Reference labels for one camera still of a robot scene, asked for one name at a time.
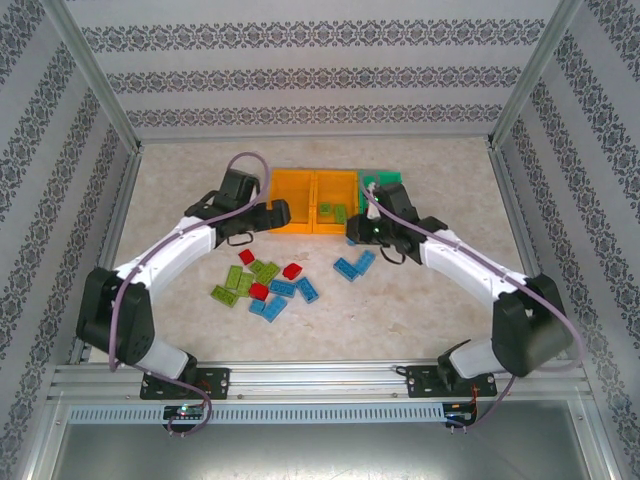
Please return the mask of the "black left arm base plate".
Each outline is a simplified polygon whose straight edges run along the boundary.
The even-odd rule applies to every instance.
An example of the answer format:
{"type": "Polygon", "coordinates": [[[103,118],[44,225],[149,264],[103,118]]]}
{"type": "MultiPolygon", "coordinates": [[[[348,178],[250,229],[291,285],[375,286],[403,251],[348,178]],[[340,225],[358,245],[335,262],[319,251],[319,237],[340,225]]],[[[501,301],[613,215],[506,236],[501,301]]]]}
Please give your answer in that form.
{"type": "MultiPolygon", "coordinates": [[[[179,380],[189,383],[205,392],[212,400],[225,400],[230,383],[230,370],[227,368],[188,368],[179,380]]],[[[160,380],[145,374],[140,388],[142,400],[202,400],[202,396],[191,389],[160,380]]]]}

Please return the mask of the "aluminium side rail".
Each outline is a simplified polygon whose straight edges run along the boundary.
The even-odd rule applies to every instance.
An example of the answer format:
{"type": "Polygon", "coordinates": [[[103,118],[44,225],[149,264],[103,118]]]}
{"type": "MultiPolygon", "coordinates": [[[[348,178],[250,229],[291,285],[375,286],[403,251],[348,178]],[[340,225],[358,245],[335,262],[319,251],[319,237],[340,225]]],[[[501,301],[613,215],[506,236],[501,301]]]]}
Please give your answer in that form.
{"type": "Polygon", "coordinates": [[[76,335],[76,324],[85,280],[93,268],[107,267],[115,261],[124,228],[123,217],[131,199],[143,151],[142,147],[137,147],[126,157],[119,156],[111,162],[109,176],[102,181],[102,189],[92,191],[95,205],[84,203],[74,225],[76,266],[72,289],[67,294],[65,323],[61,329],[67,335],[67,352],[59,361],[61,364],[84,361],[84,346],[76,335]]]}
{"type": "Polygon", "coordinates": [[[489,146],[487,153],[523,271],[529,277],[537,276],[541,273],[540,264],[507,165],[499,150],[489,146]]]}

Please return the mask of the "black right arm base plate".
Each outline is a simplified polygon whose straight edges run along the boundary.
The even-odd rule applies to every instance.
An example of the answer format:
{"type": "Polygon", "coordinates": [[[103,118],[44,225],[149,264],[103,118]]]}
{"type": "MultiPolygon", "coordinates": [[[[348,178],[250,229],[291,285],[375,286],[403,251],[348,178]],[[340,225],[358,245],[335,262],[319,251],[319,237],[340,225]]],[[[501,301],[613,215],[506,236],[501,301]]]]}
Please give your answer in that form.
{"type": "Polygon", "coordinates": [[[471,379],[454,377],[446,383],[438,373],[436,365],[409,365],[397,367],[396,373],[406,380],[410,398],[493,398],[498,394],[492,374],[481,374],[471,379]]]}

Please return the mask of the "grey metal panel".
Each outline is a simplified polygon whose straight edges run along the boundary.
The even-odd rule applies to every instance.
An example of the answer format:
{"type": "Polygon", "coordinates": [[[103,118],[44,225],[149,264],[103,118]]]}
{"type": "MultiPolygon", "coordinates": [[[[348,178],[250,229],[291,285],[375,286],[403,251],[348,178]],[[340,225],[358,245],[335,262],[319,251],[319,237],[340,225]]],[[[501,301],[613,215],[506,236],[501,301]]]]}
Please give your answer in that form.
{"type": "Polygon", "coordinates": [[[504,404],[466,434],[433,423],[71,425],[54,480],[590,480],[568,410],[504,404]]]}

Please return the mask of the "orange plastic bin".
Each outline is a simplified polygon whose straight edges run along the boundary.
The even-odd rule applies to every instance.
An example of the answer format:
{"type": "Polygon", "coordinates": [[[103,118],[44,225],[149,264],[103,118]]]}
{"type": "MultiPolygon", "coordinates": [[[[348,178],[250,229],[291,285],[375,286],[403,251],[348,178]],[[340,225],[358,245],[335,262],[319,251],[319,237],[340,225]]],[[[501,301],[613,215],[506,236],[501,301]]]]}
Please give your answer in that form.
{"type": "Polygon", "coordinates": [[[316,212],[313,219],[313,233],[320,235],[344,235],[346,223],[336,224],[334,206],[344,204],[347,220],[359,213],[358,172],[355,170],[317,170],[316,171],[316,212]],[[320,216],[318,206],[329,202],[333,206],[330,216],[320,216]]]}
{"type": "Polygon", "coordinates": [[[272,230],[275,234],[311,234],[315,172],[306,169],[275,169],[271,175],[269,200],[285,200],[291,219],[283,227],[272,230]]]}

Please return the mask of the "green plastic bin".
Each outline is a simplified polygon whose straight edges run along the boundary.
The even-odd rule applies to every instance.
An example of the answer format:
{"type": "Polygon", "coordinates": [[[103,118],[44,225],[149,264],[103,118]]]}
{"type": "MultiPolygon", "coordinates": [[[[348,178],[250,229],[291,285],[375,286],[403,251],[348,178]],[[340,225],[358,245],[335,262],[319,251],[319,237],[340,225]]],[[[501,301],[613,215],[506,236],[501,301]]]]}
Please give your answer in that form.
{"type": "MultiPolygon", "coordinates": [[[[389,170],[359,170],[358,171],[358,184],[363,184],[368,187],[371,183],[376,185],[386,185],[389,183],[401,183],[402,175],[397,171],[389,170]]],[[[368,200],[361,189],[358,189],[359,193],[359,212],[365,213],[368,208],[368,200]]]]}

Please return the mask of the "aluminium mounting rail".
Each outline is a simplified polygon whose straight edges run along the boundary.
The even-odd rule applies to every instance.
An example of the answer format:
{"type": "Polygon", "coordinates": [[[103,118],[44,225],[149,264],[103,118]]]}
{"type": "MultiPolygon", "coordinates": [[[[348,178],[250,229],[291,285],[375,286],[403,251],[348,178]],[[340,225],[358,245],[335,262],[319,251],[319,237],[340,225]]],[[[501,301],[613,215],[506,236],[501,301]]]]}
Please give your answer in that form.
{"type": "MultiPolygon", "coordinates": [[[[348,362],[213,362],[227,368],[222,383],[229,403],[355,403],[408,398],[409,381],[396,372],[411,360],[348,362]]],[[[122,367],[112,373],[103,363],[60,366],[46,394],[68,404],[139,402],[143,373],[122,367]]],[[[589,398],[592,388],[582,368],[570,372],[534,372],[515,381],[508,400],[589,398]]]]}

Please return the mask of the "aluminium frame post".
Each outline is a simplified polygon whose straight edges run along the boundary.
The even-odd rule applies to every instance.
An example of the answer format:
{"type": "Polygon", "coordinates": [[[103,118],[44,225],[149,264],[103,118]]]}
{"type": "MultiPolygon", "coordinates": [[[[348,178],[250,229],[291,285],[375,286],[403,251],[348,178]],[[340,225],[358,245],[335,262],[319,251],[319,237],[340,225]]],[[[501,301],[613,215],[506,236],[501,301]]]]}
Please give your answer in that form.
{"type": "Polygon", "coordinates": [[[138,150],[141,141],[65,0],[39,1],[120,138],[130,151],[138,150]]]}
{"type": "Polygon", "coordinates": [[[515,88],[506,101],[495,127],[487,136],[489,152],[496,152],[503,144],[512,125],[524,108],[547,64],[553,56],[565,31],[568,29],[583,0],[559,0],[547,26],[525,65],[515,88]]]}

